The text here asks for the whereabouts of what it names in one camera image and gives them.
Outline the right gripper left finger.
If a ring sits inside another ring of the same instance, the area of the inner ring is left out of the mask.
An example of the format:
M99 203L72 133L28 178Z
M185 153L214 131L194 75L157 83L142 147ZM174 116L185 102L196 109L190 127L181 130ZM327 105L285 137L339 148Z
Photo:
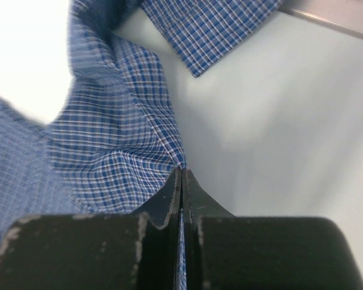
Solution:
M29 215L0 243L0 289L178 289L182 172L130 214Z

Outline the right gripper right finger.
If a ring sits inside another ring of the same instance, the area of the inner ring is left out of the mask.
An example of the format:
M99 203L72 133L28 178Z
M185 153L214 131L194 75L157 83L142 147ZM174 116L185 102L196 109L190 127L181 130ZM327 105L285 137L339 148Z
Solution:
M182 171L188 289L363 289L339 227L323 217L236 217Z

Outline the blue checkered long sleeve shirt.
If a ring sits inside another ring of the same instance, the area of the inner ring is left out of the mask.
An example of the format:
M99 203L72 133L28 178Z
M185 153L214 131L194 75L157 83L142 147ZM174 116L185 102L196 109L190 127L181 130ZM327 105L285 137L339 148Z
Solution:
M0 99L0 239L17 218L128 213L186 157L162 64L113 31L142 8L194 77L252 34L280 1L73 1L73 85L48 125Z

